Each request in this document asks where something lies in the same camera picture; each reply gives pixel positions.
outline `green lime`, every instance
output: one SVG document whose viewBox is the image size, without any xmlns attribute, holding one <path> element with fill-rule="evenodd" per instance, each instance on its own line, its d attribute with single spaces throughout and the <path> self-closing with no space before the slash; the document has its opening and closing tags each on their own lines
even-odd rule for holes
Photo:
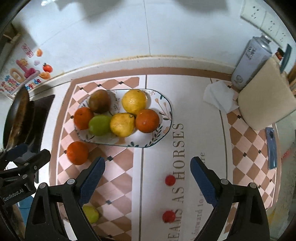
<svg viewBox="0 0 296 241">
<path fill-rule="evenodd" d="M 90 224 L 98 221 L 99 212 L 93 206 L 88 206 L 85 204 L 83 205 L 82 210 Z"/>
<path fill-rule="evenodd" d="M 95 136 L 103 136 L 110 132 L 111 117 L 107 115 L 96 115 L 89 121 L 89 131 Z"/>
</svg>

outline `floral patterned plate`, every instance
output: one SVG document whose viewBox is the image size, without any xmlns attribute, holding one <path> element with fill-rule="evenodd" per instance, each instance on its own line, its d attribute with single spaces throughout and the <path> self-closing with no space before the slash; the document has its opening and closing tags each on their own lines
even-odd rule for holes
<svg viewBox="0 0 296 241">
<path fill-rule="evenodd" d="M 111 108 L 109 112 L 106 112 L 104 114 L 113 116 L 117 113 L 126 112 L 121 104 L 121 99 L 123 95 L 128 91 L 129 90 L 107 90 L 111 98 Z M 156 111 L 156 113 L 159 115 L 160 124 L 154 132 L 146 134 L 135 129 L 133 134 L 126 138 L 117 137 L 113 133 L 108 133 L 107 135 L 99 137 L 91 134 L 88 129 L 79 130 L 77 127 L 75 127 L 80 140 L 96 144 L 141 148 L 150 147 L 159 142 L 162 138 L 165 137 L 172 126 L 172 107 L 167 98 L 159 92 L 150 89 L 142 89 L 142 91 L 146 94 L 148 98 L 146 108 Z M 86 98 L 79 105 L 78 108 L 83 106 L 88 107 L 89 98 L 90 96 Z"/>
</svg>

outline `black small square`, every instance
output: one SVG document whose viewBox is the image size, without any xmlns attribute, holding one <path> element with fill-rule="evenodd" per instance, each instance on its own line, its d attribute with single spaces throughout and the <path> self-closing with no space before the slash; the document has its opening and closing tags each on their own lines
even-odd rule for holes
<svg viewBox="0 0 296 241">
<path fill-rule="evenodd" d="M 113 160 L 113 157 L 112 156 L 108 156 L 107 157 L 107 160 L 112 161 Z"/>
</svg>

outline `pink sticker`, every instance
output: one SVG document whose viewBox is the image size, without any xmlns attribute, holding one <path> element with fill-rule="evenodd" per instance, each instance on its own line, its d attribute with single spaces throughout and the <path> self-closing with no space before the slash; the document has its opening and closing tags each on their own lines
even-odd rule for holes
<svg viewBox="0 0 296 241">
<path fill-rule="evenodd" d="M 34 56 L 33 52 L 31 51 L 31 49 L 26 44 L 24 44 L 22 46 L 22 50 L 25 51 L 26 55 L 28 55 L 29 58 L 32 58 Z"/>
</svg>

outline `red ball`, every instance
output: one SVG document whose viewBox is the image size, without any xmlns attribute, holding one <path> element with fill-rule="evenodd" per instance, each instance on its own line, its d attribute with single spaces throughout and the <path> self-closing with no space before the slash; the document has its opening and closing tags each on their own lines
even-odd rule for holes
<svg viewBox="0 0 296 241">
<path fill-rule="evenodd" d="M 172 223 L 176 220 L 176 214 L 172 211 L 165 211 L 165 213 L 163 214 L 163 221 L 165 223 Z"/>
<path fill-rule="evenodd" d="M 176 183 L 176 178 L 173 175 L 168 175 L 165 178 L 165 183 L 168 186 L 172 186 L 172 185 L 174 185 Z"/>
</svg>

